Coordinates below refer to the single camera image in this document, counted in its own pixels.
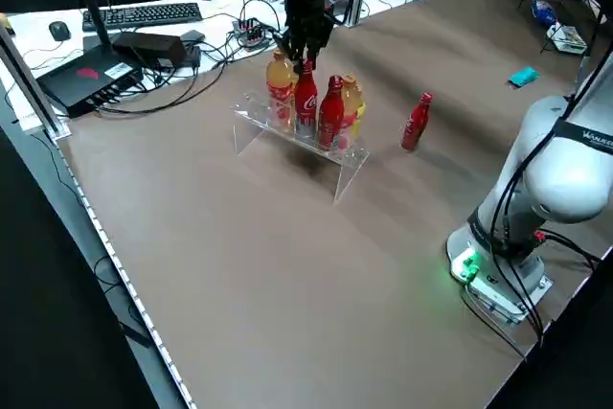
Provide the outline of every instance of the green led light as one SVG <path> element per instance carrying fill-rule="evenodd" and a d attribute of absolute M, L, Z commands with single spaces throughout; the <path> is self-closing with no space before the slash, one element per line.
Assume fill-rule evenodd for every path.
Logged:
<path fill-rule="evenodd" d="M 470 246 L 451 263 L 451 270 L 463 280 L 473 280 L 479 273 L 479 253 Z"/>

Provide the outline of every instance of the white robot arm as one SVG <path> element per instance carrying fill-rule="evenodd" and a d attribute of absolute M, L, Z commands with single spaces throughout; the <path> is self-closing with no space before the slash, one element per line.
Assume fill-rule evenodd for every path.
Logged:
<path fill-rule="evenodd" d="M 523 172 L 509 206 L 511 248 L 506 257 L 497 257 L 499 270 L 489 238 L 495 209 L 511 177 L 556 123 L 560 124 L 558 119 L 567 105 L 566 99 L 552 96 L 530 107 L 496 185 L 447 241 L 453 277 L 467 283 L 477 267 L 471 290 L 515 323 L 527 315 L 525 296 L 522 294 L 522 302 L 516 292 L 523 293 L 525 288 L 535 305 L 552 285 L 541 258 L 522 247 L 545 221 L 576 223 L 597 216 L 613 190 L 613 138 L 606 137 L 613 133 L 613 57 L 607 59 L 567 120 L 576 139 L 554 137 Z M 498 241 L 505 235 L 502 216 L 499 214 L 495 225 Z"/>

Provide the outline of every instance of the power strip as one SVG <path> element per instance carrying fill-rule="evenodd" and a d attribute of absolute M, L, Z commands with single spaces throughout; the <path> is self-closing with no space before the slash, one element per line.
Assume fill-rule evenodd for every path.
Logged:
<path fill-rule="evenodd" d="M 234 37 L 238 45 L 249 51 L 268 48 L 272 38 L 266 37 L 268 26 L 262 25 L 256 18 L 233 21 Z"/>

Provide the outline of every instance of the plastic bottle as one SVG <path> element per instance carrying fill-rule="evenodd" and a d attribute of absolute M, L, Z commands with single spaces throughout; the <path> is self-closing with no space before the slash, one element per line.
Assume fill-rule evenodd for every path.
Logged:
<path fill-rule="evenodd" d="M 430 112 L 430 103 L 432 102 L 432 95 L 429 93 L 423 93 L 421 95 L 421 102 L 415 110 L 411 113 L 409 120 L 406 122 L 404 128 L 404 135 L 402 136 L 402 142 L 400 145 L 406 150 L 415 150 L 420 141 L 420 137 L 428 125 L 428 114 Z"/>
<path fill-rule="evenodd" d="M 302 138 L 315 139 L 317 86 L 313 80 L 313 65 L 308 59 L 303 63 L 303 73 L 296 83 L 295 103 L 296 134 Z"/>
<path fill-rule="evenodd" d="M 321 150 L 330 150 L 334 137 L 341 129 L 345 113 L 345 104 L 341 96 L 342 89 L 343 78 L 341 76 L 329 78 L 328 93 L 319 108 L 317 145 Z"/>
<path fill-rule="evenodd" d="M 294 104 L 295 75 L 291 62 L 279 49 L 273 52 L 273 59 L 266 67 L 266 86 L 270 102 L 270 123 L 276 128 L 289 128 Z"/>
<path fill-rule="evenodd" d="M 360 127 L 362 125 L 362 120 L 364 119 L 364 112 L 366 111 L 366 103 L 364 102 L 364 98 L 362 98 L 362 87 L 357 84 L 355 86 L 355 90 L 359 96 L 361 104 L 357 109 L 357 117 L 355 117 L 355 122 L 353 122 L 352 143 L 355 142 L 355 139 L 357 139 L 357 136 L 360 133 Z"/>
<path fill-rule="evenodd" d="M 358 111 L 363 104 L 362 93 L 357 86 L 355 76 L 347 74 L 343 78 L 341 97 L 343 98 L 345 110 L 340 131 L 336 138 L 334 138 L 334 147 L 344 150 L 353 144 L 353 140 L 355 139 L 354 124 L 357 123 Z"/>

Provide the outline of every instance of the table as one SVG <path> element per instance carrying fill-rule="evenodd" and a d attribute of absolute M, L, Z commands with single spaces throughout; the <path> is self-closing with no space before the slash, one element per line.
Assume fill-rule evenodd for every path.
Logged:
<path fill-rule="evenodd" d="M 500 387 L 518 357 L 464 308 L 444 242 L 494 183 L 530 103 L 566 92 L 579 66 L 539 53 L 518 1 L 420 0 L 333 33 L 316 79 L 357 74 L 371 152 L 337 206 L 333 167 L 278 138 L 234 152 L 231 106 L 263 89 L 268 56 L 172 110 L 71 121 L 60 148 L 200 407 L 474 408 Z M 540 80 L 508 87 L 527 65 Z M 422 91 L 430 125 L 407 154 L 399 128 Z M 602 254 L 611 217 L 563 232 Z M 546 320 L 586 272 L 542 253 Z"/>

